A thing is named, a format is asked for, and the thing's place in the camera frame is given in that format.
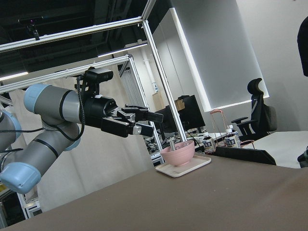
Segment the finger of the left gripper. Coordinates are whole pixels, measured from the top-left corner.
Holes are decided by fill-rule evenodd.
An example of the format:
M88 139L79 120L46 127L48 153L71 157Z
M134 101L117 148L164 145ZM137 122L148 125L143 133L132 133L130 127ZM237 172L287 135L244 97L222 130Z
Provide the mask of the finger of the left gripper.
M136 123L133 126L132 134L133 135L143 135L147 137L153 136L154 128L150 125Z
M122 107L120 110L126 114L134 114L136 122L152 121L162 123L164 118L163 114L151 112L148 107L125 104L125 107Z

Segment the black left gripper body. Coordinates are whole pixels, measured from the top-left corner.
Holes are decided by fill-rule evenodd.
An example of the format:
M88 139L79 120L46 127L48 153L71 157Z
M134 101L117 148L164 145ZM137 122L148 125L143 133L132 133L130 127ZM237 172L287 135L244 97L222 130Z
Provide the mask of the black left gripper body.
M117 108L113 98L87 98L84 103L85 125L100 128L101 131L127 137L131 134L131 125L115 119L111 113Z

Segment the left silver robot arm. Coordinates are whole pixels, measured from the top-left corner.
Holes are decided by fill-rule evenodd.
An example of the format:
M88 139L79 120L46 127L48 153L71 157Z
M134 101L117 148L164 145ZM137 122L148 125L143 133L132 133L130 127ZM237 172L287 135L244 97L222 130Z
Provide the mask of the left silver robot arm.
M162 122L163 116L147 107L117 106L113 98L83 87L69 90L35 84L24 95L25 108L41 117L42 127L24 148L8 150L23 133L19 122L9 113L0 114L0 180L10 190L25 194L64 151L78 146L85 126L119 137L152 136L154 128L144 121Z

